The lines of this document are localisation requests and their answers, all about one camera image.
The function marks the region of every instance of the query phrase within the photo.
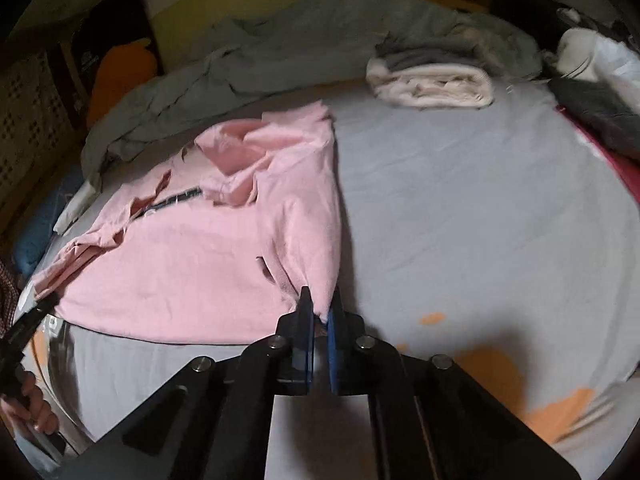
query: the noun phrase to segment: orange pillow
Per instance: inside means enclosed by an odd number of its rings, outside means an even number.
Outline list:
[[[102,59],[95,76],[86,126],[91,129],[125,94],[157,73],[156,56],[142,42],[134,41],[111,48]]]

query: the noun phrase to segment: bed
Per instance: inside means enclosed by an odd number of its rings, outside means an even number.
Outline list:
[[[494,84],[495,103],[484,110],[391,107],[350,82],[209,118],[106,174],[102,194],[52,241],[39,268],[90,227],[120,184],[210,124],[323,99],[335,117],[346,307],[405,354],[447,353],[471,370],[488,364],[497,385],[476,378],[551,441],[561,430],[548,428],[557,413],[549,410],[573,413],[568,436],[554,445],[595,480],[640,418],[640,380],[630,378],[640,357],[638,206],[557,113],[546,86]],[[20,307],[32,303],[27,288]],[[89,440],[191,358],[222,360],[243,348],[51,326],[48,381]],[[318,338],[310,398],[276,398],[267,478],[373,476],[367,401],[329,395],[325,346]]]

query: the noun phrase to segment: pink t-shirt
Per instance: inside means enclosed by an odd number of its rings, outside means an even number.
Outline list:
[[[340,260],[334,134],[317,102],[212,126],[125,184],[34,277],[63,319],[155,342],[247,344],[308,285],[326,320]],[[135,219],[187,189],[202,195]]]

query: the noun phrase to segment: human hand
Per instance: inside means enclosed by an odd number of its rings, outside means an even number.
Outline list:
[[[50,404],[42,398],[42,390],[36,386],[36,377],[31,372],[24,375],[22,382],[22,394],[29,399],[29,407],[25,408],[13,397],[0,397],[0,410],[11,421],[14,431],[24,438],[31,437],[31,431],[27,423],[33,423],[33,429],[38,433],[55,433],[60,422],[51,411]]]

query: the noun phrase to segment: gray clothing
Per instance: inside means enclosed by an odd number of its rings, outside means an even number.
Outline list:
[[[425,0],[301,0],[267,19],[212,26],[202,59],[135,88],[92,128],[82,171],[97,184],[108,156],[131,160],[153,140],[268,94],[364,78],[387,35],[404,48],[473,50],[501,75],[533,78],[542,66],[535,40],[494,16]]]
[[[471,56],[463,56],[443,48],[412,48],[403,52],[388,54],[382,59],[390,72],[397,72],[405,68],[428,65],[432,63],[459,63],[482,68],[483,63]]]

